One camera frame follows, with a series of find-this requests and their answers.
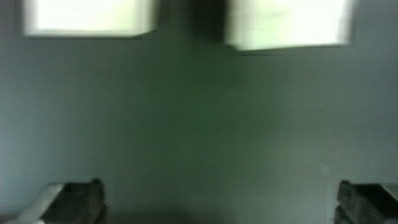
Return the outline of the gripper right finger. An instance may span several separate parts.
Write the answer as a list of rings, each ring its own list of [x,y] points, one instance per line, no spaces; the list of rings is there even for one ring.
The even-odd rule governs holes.
[[[339,182],[334,224],[398,224],[398,184]]]

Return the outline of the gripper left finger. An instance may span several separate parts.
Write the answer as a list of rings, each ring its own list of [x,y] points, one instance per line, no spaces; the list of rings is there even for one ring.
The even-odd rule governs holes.
[[[14,224],[106,224],[106,212],[104,185],[94,178],[48,185]]]

